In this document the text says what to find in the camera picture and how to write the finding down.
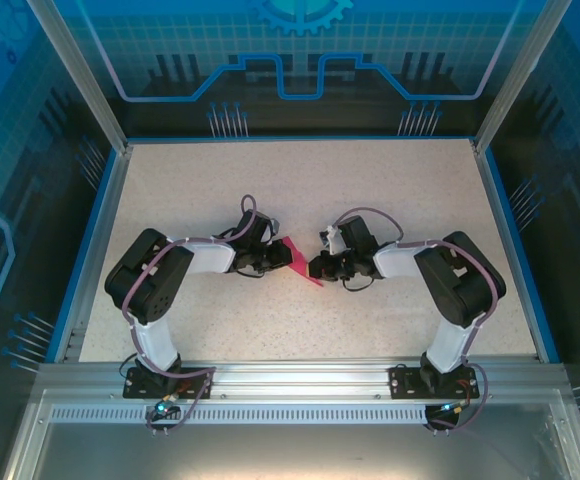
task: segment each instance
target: glass panel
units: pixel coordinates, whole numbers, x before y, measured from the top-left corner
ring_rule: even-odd
[[[187,425],[155,439],[137,425],[51,425],[41,458],[36,480],[570,478],[543,405],[489,406],[449,437],[403,425]]]
[[[109,153],[26,2],[0,2],[0,471]]]
[[[233,138],[472,135],[543,3],[57,2],[129,136]]]
[[[570,6],[492,151],[556,348],[579,387],[580,1]]]

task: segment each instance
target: blue wall panel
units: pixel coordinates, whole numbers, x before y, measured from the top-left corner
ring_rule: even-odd
[[[580,1],[492,144],[561,359],[580,385]]]
[[[207,117],[224,102],[247,109],[253,135],[471,135],[542,6],[59,2],[126,133],[141,137],[231,136],[229,112]]]
[[[109,152],[27,3],[0,2],[0,472],[47,348],[20,320],[52,329]]]

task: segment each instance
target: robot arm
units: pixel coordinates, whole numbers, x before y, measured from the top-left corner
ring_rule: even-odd
[[[228,232],[246,228],[251,216],[252,210],[244,212],[237,227]],[[135,318],[133,328],[142,353],[152,364],[163,371],[176,372],[179,368],[179,354],[164,315],[172,306],[183,278],[194,273],[240,272],[248,266],[263,275],[289,265],[292,263],[290,249],[282,240],[272,240],[278,229],[276,220],[257,212],[247,232],[234,241],[192,240],[163,256],[141,283],[128,308]],[[121,309],[130,288],[150,261],[170,243],[170,239],[154,229],[146,229],[139,235],[105,282],[105,291],[117,308]]]
[[[475,320],[492,305],[493,298],[486,278],[468,259],[449,246],[473,257],[494,282],[498,297],[506,293],[503,278],[477,246],[463,232],[444,238],[449,246],[426,242],[379,246],[359,216],[329,227],[321,233],[328,250],[309,264],[310,276],[327,281],[348,281],[355,274],[372,281],[401,276],[421,275],[441,313],[441,321],[432,345],[422,356],[422,377],[431,387],[439,377],[461,364],[466,343],[475,328]]]

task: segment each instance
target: speckled white tabletop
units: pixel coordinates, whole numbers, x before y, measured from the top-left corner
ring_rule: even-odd
[[[405,241],[465,231],[508,286],[472,352],[536,352],[467,140],[288,141],[134,148],[81,361],[133,352],[103,283],[139,233],[217,234],[236,226],[244,193],[280,221],[280,235],[308,260],[321,250],[318,232],[359,205],[394,215]],[[382,217],[364,218],[380,243],[395,237]],[[289,269],[262,280],[190,275],[168,316],[182,358],[194,360],[419,356],[440,318],[421,278],[349,293],[340,283],[319,288]]]

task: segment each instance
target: aluminum frame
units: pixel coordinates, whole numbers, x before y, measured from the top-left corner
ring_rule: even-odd
[[[541,364],[524,356],[477,357],[473,361],[480,363],[488,374],[489,404],[550,405],[567,467],[572,478],[580,478],[580,431],[577,431],[580,423],[564,366]],[[398,363],[416,366],[418,359],[200,362],[186,366],[217,367],[211,397],[200,403],[203,406],[211,405],[215,410],[229,410],[240,405],[253,408],[311,405],[316,409],[345,405],[346,408],[372,410],[377,406],[388,408],[429,404],[425,400],[390,399],[387,369]],[[115,363],[42,365],[3,478],[33,478],[49,424],[53,423],[52,413],[57,408],[75,405],[101,409],[127,408],[129,405],[148,407],[154,403],[123,399],[120,395],[123,380],[117,369]],[[73,418],[70,423],[136,424],[137,421],[136,418],[121,416],[114,421]],[[385,422],[375,423],[394,422],[386,419]]]
[[[528,283],[525,276],[523,275],[521,263],[517,255],[514,242],[512,241],[510,227],[508,226],[505,213],[503,211],[503,203],[497,193],[492,169],[490,168],[486,159],[485,151],[479,152],[478,148],[475,146],[474,152],[477,168],[481,174],[481,180],[483,181],[486,196],[488,197],[488,202],[490,203],[490,208],[492,209],[492,214],[494,216],[495,223],[497,224],[497,229],[499,230],[499,236],[501,237],[501,242],[503,243],[503,249],[506,252],[506,257],[508,258],[508,263],[510,264],[512,277],[516,284],[517,292],[519,293],[521,307],[523,308],[523,313],[526,317],[526,321],[528,322],[528,327],[530,328],[532,339],[534,340],[534,344],[537,348],[537,354],[539,355],[539,359],[542,362],[548,363],[550,362],[550,358],[546,349],[545,340],[541,334],[541,329],[539,328],[539,322],[537,320],[537,313],[535,312],[534,306],[532,305],[532,300],[530,299]]]
[[[85,331],[88,324],[131,157],[132,147],[128,147],[123,154],[117,153],[114,159],[110,179],[101,203],[101,210],[84,258],[83,269],[77,280],[66,323],[61,332],[59,347],[54,358],[52,358],[54,362],[62,362],[67,357],[72,331],[74,329],[83,329]]]
[[[477,152],[484,154],[517,99],[526,80],[537,66],[548,42],[561,23],[572,0],[547,0],[523,44],[503,86],[483,119],[476,136]]]
[[[52,0],[27,1],[110,145],[124,154],[128,140],[56,5]]]

